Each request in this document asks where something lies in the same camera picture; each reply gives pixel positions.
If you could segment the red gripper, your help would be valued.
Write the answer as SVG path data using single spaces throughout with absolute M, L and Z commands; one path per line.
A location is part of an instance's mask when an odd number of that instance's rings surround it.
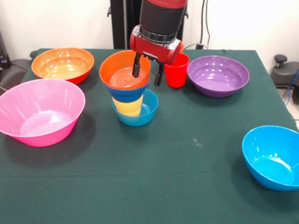
M 130 47 L 136 52 L 133 64 L 132 75 L 134 78 L 139 77 L 141 54 L 149 56 L 152 60 L 159 62 L 159 69 L 155 75 L 154 85 L 160 86 L 164 74 L 164 64 L 171 64 L 175 61 L 181 51 L 182 42 L 174 39 L 170 43 L 154 43 L 147 40 L 140 33 L 140 25 L 136 25 L 130 36 Z

